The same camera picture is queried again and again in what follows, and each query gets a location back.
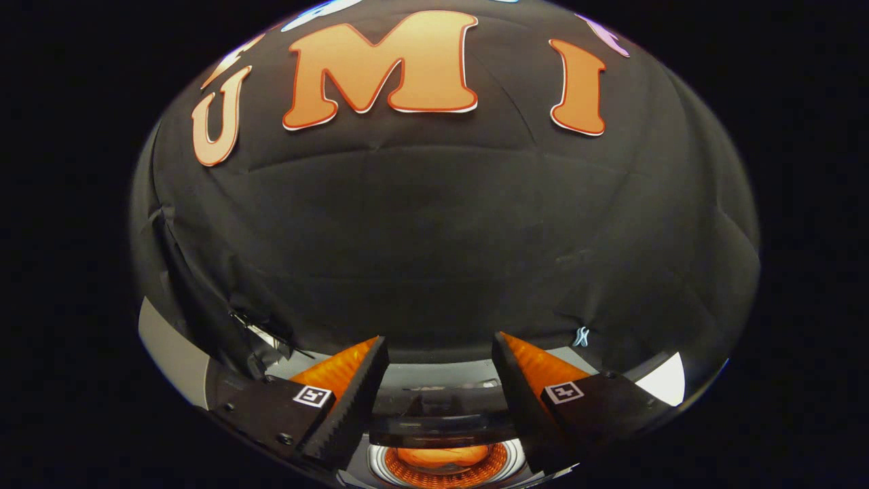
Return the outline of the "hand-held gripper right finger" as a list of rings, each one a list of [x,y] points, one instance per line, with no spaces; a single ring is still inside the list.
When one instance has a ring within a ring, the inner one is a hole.
[[[674,410],[622,374],[590,374],[506,332],[494,334],[492,359],[535,471],[594,461],[654,430]]]

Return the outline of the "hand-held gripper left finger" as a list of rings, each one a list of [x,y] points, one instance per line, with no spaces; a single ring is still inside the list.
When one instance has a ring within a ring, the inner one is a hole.
[[[265,376],[209,408],[221,427],[300,471],[350,464],[389,366],[387,340],[370,338],[302,380]]]

